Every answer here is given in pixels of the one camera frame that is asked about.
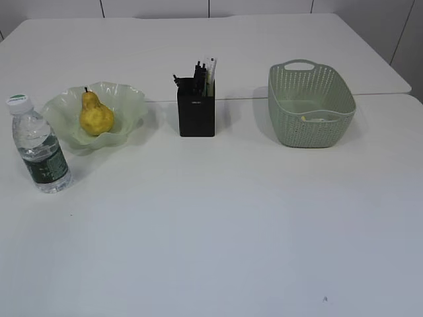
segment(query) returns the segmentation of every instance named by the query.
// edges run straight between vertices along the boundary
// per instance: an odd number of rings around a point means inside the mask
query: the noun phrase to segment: green plastic basket
[[[294,63],[313,68],[286,68]],[[333,146],[356,112],[350,89],[338,72],[305,59],[270,68],[268,100],[273,128],[279,141],[288,147]]]

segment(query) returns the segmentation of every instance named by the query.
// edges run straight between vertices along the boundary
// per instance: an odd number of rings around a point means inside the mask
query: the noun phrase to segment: water bottle
[[[13,139],[37,188],[44,193],[65,189],[72,180],[59,141],[30,99],[17,94],[6,101],[13,115]]]

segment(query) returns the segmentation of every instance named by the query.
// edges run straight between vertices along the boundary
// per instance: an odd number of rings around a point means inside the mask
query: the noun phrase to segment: white bottle cap
[[[34,109],[34,105],[25,94],[16,94],[10,97],[6,101],[6,105],[11,114],[24,114],[25,112]]]

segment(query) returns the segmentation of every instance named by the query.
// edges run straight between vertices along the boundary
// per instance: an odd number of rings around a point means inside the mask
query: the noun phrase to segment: bottle label
[[[65,176],[69,169],[60,147],[52,156],[41,162],[30,162],[29,160],[24,160],[24,162],[32,179],[37,184],[55,182]]]

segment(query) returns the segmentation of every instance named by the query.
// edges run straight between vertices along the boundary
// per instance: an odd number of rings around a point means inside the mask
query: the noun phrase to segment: green glass bowl
[[[89,135],[79,125],[82,94],[85,88],[96,93],[101,103],[114,113],[113,128],[97,137]],[[73,87],[51,99],[41,114],[53,127],[57,137],[74,149],[99,149],[126,141],[128,134],[147,113],[144,94],[128,85],[99,82],[89,86]]]

